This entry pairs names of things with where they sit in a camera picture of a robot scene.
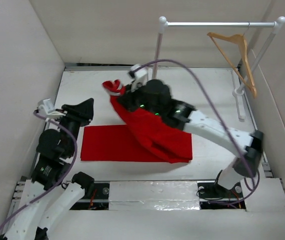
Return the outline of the red trousers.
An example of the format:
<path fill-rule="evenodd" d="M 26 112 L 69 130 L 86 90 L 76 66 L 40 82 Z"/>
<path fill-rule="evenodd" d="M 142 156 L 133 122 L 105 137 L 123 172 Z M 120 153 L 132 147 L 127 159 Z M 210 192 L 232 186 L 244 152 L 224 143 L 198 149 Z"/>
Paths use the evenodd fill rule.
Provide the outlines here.
<path fill-rule="evenodd" d="M 124 124 L 85 127 L 81 161 L 176 164 L 193 159 L 191 134 L 165 125 L 159 116 L 141 108 L 127 111 L 118 103 L 119 97 L 125 94 L 120 80 L 105 81 L 102 87 Z"/>

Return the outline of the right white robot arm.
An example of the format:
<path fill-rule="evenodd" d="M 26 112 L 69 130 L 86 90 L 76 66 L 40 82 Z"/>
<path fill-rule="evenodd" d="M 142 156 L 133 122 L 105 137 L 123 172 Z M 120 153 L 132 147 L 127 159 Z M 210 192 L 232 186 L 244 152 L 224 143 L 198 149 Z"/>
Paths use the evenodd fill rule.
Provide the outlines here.
<path fill-rule="evenodd" d="M 139 133 L 146 134 L 143 129 L 146 126 L 153 137 L 165 137 L 170 132 L 192 134 L 235 156 L 216 177 L 213 190 L 219 197 L 229 194 L 240 180 L 258 174 L 264 139 L 260 130 L 247 132 L 225 126 L 193 105 L 172 98 L 170 87 L 159 79 L 139 84 L 136 89 L 131 84 L 120 84 L 116 89 L 120 93 L 115 100 L 120 106 L 120 117 L 128 125 L 134 125 Z"/>

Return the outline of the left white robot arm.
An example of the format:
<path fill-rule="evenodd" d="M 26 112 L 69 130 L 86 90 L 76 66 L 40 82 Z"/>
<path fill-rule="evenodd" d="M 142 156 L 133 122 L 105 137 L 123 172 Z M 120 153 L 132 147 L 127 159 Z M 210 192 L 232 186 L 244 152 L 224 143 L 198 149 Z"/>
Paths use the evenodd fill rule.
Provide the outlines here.
<path fill-rule="evenodd" d="M 48 240 L 70 208 L 94 193 L 95 180 L 84 172 L 64 183 L 77 158 L 79 130 L 93 120 L 94 99 L 61 108 L 43 99 L 33 114 L 56 128 L 41 133 L 25 204 L 0 225 L 0 240 Z"/>

